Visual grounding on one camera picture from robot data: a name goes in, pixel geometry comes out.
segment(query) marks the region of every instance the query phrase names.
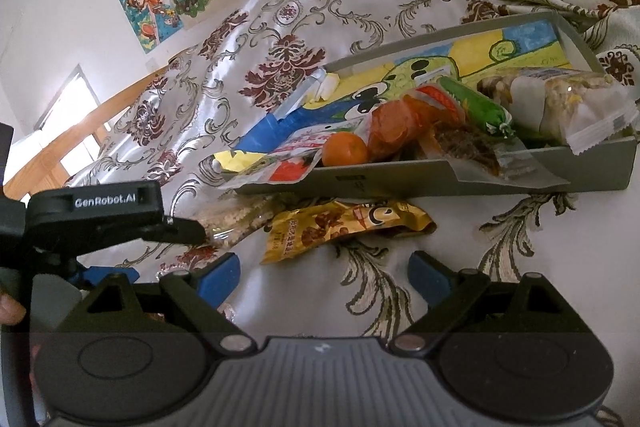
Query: gray box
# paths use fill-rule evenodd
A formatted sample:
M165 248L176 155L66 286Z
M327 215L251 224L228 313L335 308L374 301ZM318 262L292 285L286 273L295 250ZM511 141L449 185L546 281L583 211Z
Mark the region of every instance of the gray box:
M539 20L549 20L552 23L558 40L575 69L604 73L598 59L580 35L555 12L513 15L447 28L332 62L325 69L340 76L348 76L397 58L393 55L409 55L413 48ZM569 147L532 149L530 152L542 165L569 181L568 184L542 189L460 182L446 160L417 160L316 168L297 184L248 184L237 191L241 194L287 191L301 196L415 198L622 190L627 188L631 178L636 146L636 138L627 137L608 140L579 156L574 155Z

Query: window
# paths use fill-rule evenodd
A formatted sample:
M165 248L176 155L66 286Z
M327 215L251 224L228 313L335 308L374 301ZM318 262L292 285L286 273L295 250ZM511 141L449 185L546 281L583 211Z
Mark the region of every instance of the window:
M95 93L78 66L69 75L43 117L38 121L34 133L12 145L4 182L11 179L49 143L97 108L98 104L99 101ZM104 126L107 131L111 130L108 123ZM73 176L86 166L91 165L98 157L99 150L100 146L95 138L88 136L60 163L69 175Z

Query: green sausage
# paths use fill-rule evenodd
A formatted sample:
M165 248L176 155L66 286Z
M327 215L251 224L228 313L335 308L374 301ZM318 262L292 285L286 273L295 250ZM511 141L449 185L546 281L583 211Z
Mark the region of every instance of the green sausage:
M436 83L455 98L476 127L491 135L513 136L511 115L505 108L448 76L441 76Z

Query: floral tablecloth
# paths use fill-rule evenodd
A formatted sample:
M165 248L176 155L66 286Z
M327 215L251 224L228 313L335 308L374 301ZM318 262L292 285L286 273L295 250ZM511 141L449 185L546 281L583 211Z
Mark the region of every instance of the floral tablecloth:
M220 193L220 165L211 155L233 146L318 66L420 33L545 9L583 32L606 70L640 98L640 0L249 0L150 83L98 161L72 183L158 180L165 209L189 217ZM638 201L638 169L620 192L418 198L438 224L431 236L364 236L272 266L259 264L266 241L260 230L234 248L242 279L223 309L259 341L389 338L427 309L406 276L414 250L505 281L541 271L614 359L606 405L620 416L605 409L603 420L640 425ZM221 253L138 241L84 262L134 266L144 282L159 271L205 266Z

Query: orange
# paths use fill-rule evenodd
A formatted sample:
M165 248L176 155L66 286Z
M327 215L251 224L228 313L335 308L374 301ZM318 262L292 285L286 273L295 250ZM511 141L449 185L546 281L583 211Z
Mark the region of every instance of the orange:
M325 167L362 163L369 163L369 150L362 138L352 132L337 132L322 146L322 164Z

